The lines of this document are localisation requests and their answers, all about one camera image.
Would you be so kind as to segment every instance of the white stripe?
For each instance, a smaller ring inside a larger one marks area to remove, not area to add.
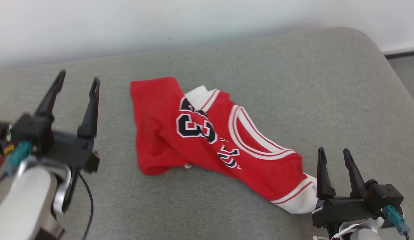
[[[303,181],[300,182],[299,185],[297,185],[296,188],[294,188],[290,193],[288,193],[287,195],[283,196],[280,199],[271,201],[272,203],[274,203],[275,205],[277,205],[279,202],[285,202],[288,199],[292,198],[295,196],[296,193],[298,193],[303,187],[305,187],[306,185],[308,185],[309,183],[311,183],[312,181],[309,178],[304,179]]]
[[[246,129],[248,129],[248,128],[250,128],[249,129],[249,132],[251,132],[251,131],[253,131],[254,133],[252,134],[252,137],[254,138],[254,139],[256,139],[256,138],[261,138],[262,140],[265,140],[268,144],[271,144],[271,145],[275,145],[275,148],[278,148],[278,150],[281,150],[281,149],[287,149],[287,148],[285,148],[285,147],[282,147],[282,146],[280,146],[280,145],[278,145],[278,144],[276,144],[274,141],[272,141],[272,140],[270,140],[269,138],[266,138],[258,129],[257,129],[257,127],[256,127],[256,125],[254,124],[254,122],[251,120],[251,118],[250,118],[250,115],[248,115],[248,112],[247,111],[245,111],[245,109],[244,108],[242,108],[242,111],[243,111],[243,113],[245,113],[245,114],[242,114],[243,116],[244,116],[244,118],[245,119],[247,119],[248,121],[249,121],[249,123],[248,123],[248,126],[246,126],[245,128]]]
[[[268,149],[270,152],[283,152],[285,150],[287,150],[286,148],[281,147],[278,148],[274,145],[272,145],[270,142],[265,140],[265,137],[262,138],[263,135],[259,135],[259,131],[256,132],[257,129],[255,129],[255,125],[252,123],[252,125],[250,124],[250,120],[247,119],[246,115],[248,116],[247,112],[246,114],[244,114],[244,108],[241,108],[241,111],[239,111],[238,113],[238,120],[240,120],[242,126],[245,128],[245,130],[248,132],[248,134],[251,135],[252,138],[254,138],[254,140],[256,140],[256,142],[258,144],[260,144],[261,146],[263,146],[265,149]]]
[[[229,133],[231,135],[231,138],[241,150],[247,152],[248,154],[250,154],[251,156],[254,156],[255,158],[263,159],[263,160],[277,160],[277,159],[281,159],[290,154],[295,153],[293,150],[284,152],[287,149],[284,149],[284,150],[278,149],[281,153],[280,152],[261,152],[243,143],[240,135],[238,134],[238,129],[236,126],[237,116],[239,115],[239,111],[241,108],[242,107],[238,105],[234,105],[232,107],[231,114],[230,114],[229,121],[228,121],[228,128],[229,128]]]
[[[215,102],[215,100],[216,100],[216,98],[217,98],[217,96],[219,95],[219,93],[220,93],[220,91],[219,90],[217,90],[217,89],[213,89],[213,90],[211,90],[211,91],[209,91],[209,93],[210,92],[213,92],[213,95],[212,95],[212,97],[210,98],[210,100],[208,100],[208,102],[206,103],[206,105],[202,108],[202,110],[203,111],[205,111],[205,112],[207,112],[210,108],[211,108],[211,106],[213,105],[213,103]]]

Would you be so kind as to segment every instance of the black number 3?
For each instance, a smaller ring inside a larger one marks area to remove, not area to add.
[[[217,135],[214,132],[213,125],[207,120],[204,120],[203,125],[194,123],[190,114],[180,114],[176,119],[177,133],[182,138],[199,138],[203,137],[209,143],[217,141]]]

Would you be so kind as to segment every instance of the red jersey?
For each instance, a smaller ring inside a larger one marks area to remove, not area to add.
[[[138,165],[147,175],[195,164],[240,179],[290,213],[315,209],[316,179],[302,157],[263,136],[229,94],[204,86],[184,95],[176,79],[130,86]]]

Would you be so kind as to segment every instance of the baseboard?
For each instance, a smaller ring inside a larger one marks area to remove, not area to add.
[[[395,54],[388,54],[385,55],[386,59],[397,59],[397,58],[404,58],[404,57],[410,57],[414,56],[414,51],[412,52],[406,52],[406,53],[395,53]]]

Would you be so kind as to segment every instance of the gray couch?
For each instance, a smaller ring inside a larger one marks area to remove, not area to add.
[[[414,239],[414,101],[376,45],[349,28],[291,33],[175,50],[71,61],[0,72],[0,119],[33,112],[62,68],[54,127],[75,131],[100,78],[98,173],[84,174],[94,196],[88,239],[312,239],[326,237],[311,215],[291,215],[242,182],[197,167],[145,176],[135,152],[129,83],[173,76],[184,92],[199,85],[231,94],[259,130],[303,156],[316,176],[317,149],[328,157],[338,195],[350,184],[342,150],[365,180],[392,183],[404,196]],[[0,201],[10,180],[0,185]],[[59,217],[66,240],[83,236],[90,213],[78,182]],[[395,229],[382,239],[402,239]]]

